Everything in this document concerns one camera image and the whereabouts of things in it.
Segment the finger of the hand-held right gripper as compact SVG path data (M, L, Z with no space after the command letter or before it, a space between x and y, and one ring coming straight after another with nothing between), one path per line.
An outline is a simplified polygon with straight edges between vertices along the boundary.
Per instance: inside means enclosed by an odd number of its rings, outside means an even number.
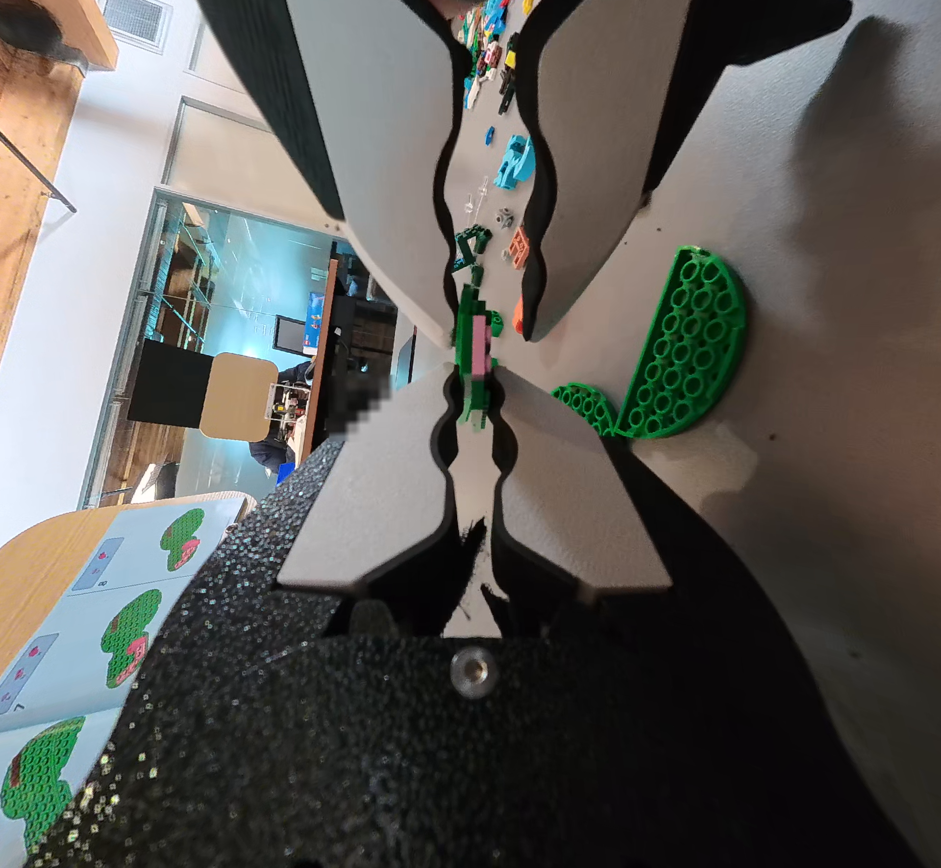
M523 335L561 321L618 247L644 193L692 0L542 0L520 70L536 169L525 213Z
M457 307L443 188L468 55L428 0L285 1L347 240L447 348Z

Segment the wooden booklet stand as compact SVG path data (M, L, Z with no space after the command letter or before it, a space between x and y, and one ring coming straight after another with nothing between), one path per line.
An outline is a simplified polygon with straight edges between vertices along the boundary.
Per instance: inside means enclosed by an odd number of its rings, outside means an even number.
M100 554L97 546L110 538L124 542L106 570L94 581L93 592L130 588L145 581L189 579L206 560L207 552L227 530L213 529L218 515L228 514L234 525L258 508L258 500L239 491L94 509L77 509L46 519L21 532L2 546L1 552L1 662L5 671L27 641L41 627L60 598L70 595L73 584ZM203 509L208 521L203 531L208 541L194 549L195 557L176 570L167 568L169 553L160 537L173 519L191 509Z

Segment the green half-round lego plate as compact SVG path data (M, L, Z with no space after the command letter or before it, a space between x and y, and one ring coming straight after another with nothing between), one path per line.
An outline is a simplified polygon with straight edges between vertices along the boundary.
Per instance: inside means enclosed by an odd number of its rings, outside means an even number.
M617 413L607 397L593 386L569 382L550 392L585 420L600 437L616 434Z
M736 273L717 255L682 246L648 330L615 433L664 438L718 404L745 345L747 303Z

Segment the dark green lego pieces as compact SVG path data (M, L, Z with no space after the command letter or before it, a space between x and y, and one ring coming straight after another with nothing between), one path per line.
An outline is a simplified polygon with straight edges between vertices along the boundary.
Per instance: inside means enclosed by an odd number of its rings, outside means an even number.
M454 236L455 257L452 274L468 273L470 279L465 282L479 288L482 284L485 268L483 258L493 235L488 227L474 224Z

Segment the green lego plate assembly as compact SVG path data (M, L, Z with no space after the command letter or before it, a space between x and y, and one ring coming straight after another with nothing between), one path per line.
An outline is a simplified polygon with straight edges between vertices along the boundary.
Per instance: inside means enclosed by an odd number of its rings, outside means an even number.
M478 381L471 379L471 317L476 313L484 312L489 314L492 346L492 340L501 334L503 328L500 313L487 308L485 301L479 296L479 289L464 284L458 302L453 332L455 364L463 388L463 410L460 421L471 424L478 431L487 426L491 373L497 366L497 362L491 355L490 347L492 368L488 377L485 380Z

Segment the teal lego piece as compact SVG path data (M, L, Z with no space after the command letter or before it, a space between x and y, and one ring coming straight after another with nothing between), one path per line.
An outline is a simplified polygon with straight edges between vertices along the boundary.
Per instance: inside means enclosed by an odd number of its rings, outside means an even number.
M505 191L513 191L528 180L535 170L535 148L529 136L512 135L506 145L500 167L493 184Z

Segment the lego instruction booklet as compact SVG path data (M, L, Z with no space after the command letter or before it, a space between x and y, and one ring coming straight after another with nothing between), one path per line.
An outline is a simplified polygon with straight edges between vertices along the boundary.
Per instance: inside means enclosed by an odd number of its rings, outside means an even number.
M135 678L243 494L83 509L2 546L2 866L41 864L73 822Z

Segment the long wooden desk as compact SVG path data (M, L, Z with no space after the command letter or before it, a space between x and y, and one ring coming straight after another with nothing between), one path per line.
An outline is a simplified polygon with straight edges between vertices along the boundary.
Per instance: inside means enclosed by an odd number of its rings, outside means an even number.
M326 380L325 366L328 357L328 338L331 326L332 308L336 293L339 260L331 256L327 268L327 277L323 294L323 310L320 325L320 336L316 356L313 361L313 374L311 393L308 399L306 414L296 427L296 465L300 466L311 455L314 438L317 432L317 418L325 398L323 388Z

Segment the black panel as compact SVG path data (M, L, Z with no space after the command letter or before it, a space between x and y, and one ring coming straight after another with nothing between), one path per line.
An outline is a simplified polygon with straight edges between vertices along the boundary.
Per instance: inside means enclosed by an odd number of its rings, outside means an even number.
M199 429L213 362L210 355L144 340L127 419Z

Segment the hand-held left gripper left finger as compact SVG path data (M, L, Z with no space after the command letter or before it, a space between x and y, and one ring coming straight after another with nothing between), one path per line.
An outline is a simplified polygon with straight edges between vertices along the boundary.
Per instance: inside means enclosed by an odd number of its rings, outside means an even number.
M365 592L456 526L456 367L442 363L351 426L277 576Z

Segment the tan rounded board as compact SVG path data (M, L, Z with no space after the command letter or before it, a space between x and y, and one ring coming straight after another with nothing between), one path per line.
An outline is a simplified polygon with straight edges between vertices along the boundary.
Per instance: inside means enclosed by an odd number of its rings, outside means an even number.
M276 365L266 359L221 353L213 358L199 430L206 438L256 443L265 440L271 419Z

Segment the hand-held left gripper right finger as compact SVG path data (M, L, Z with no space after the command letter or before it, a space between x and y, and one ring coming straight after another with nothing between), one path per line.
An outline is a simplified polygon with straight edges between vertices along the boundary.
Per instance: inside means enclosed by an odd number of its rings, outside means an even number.
M600 437L508 368L493 373L500 470L496 540L546 562L583 595L665 591L672 580Z

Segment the white air vent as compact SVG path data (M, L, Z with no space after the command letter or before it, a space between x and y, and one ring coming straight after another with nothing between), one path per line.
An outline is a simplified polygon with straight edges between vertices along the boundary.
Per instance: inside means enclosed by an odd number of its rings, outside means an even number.
M159 0L99 0L102 15L116 39L162 53L173 9Z

